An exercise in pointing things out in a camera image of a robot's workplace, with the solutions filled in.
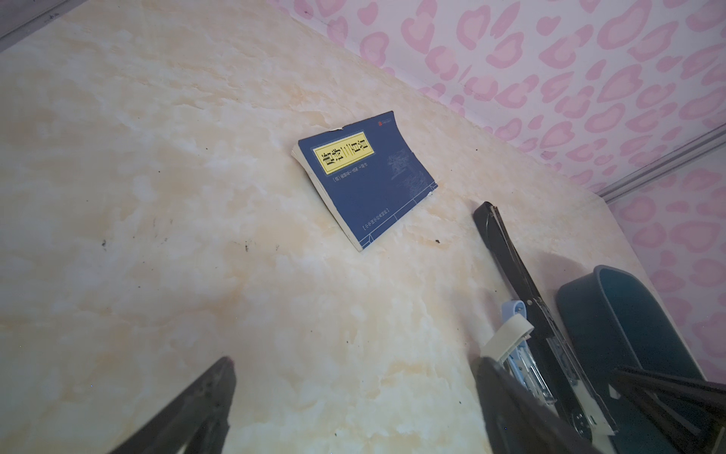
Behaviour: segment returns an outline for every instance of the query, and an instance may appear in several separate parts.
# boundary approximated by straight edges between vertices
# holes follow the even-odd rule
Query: marble-patterned tabletop
[[[0,54],[0,450],[103,453],[222,355],[227,453],[481,453],[512,294],[650,285],[601,199],[250,1],[89,0]],[[439,189],[362,253],[290,156],[394,110]]]

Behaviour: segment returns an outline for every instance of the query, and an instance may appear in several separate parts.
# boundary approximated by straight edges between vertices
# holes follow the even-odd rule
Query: pink leopard print wallpaper
[[[610,209],[704,373],[726,383],[726,150]]]
[[[725,0],[270,0],[597,192],[726,123]]]

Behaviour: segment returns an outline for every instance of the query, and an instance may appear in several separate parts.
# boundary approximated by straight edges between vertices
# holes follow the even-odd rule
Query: book cover
[[[359,251],[438,187],[392,111],[302,139],[293,156]]]

